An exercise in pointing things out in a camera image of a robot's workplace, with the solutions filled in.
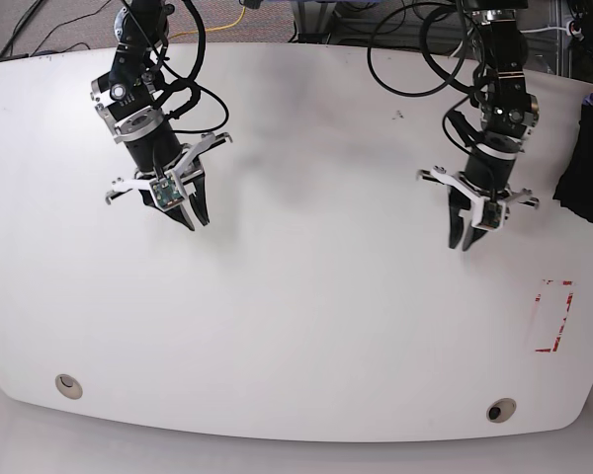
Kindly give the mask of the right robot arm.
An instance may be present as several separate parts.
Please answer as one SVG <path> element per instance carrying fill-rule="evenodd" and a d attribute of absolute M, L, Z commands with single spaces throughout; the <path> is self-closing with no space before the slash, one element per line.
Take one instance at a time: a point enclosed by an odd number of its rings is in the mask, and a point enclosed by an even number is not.
<path fill-rule="evenodd" d="M 198 34 L 190 72 L 174 73 L 168 65 L 169 18 L 175 8 L 166 1 L 126 1 L 115 18 L 118 46 L 108 73 L 91 83 L 91 99 L 112 138 L 132 158 L 131 178 L 116 178 L 106 203 L 139 192 L 145 206 L 189 230 L 210 222 L 202 154 L 230 141 L 221 125 L 194 130 L 194 144 L 183 143 L 173 121 L 191 111 L 203 95 L 224 103 L 197 78 L 204 64 L 207 30 L 197 7 L 186 2 Z"/>

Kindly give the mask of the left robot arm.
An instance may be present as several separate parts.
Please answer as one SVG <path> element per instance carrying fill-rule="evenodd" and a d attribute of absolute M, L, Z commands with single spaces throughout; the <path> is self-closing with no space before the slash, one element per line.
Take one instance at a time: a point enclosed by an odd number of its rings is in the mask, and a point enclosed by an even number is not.
<path fill-rule="evenodd" d="M 524 63 L 526 39 L 519 31 L 516 13 L 528 7 L 525 1 L 430 1 L 418 33 L 420 53 L 437 74 L 440 85 L 420 92 L 429 97 L 452 87 L 462 100 L 480 112 L 481 128 L 475 129 L 451 106 L 441 126 L 448 140 L 467 161 L 455 174 L 436 166 L 420 170 L 419 179 L 448 189 L 449 246 L 466 252 L 485 235 L 501 230 L 509 218 L 510 205 L 537 208 L 539 200 L 529 189 L 514 191 L 509 185 L 518 155 L 540 117 L 537 98 L 527 90 Z M 461 28 L 462 51 L 471 50 L 477 60 L 471 85 L 458 81 L 464 66 L 460 58 L 452 71 L 443 69 L 428 46 L 434 23 L 451 15 Z"/>

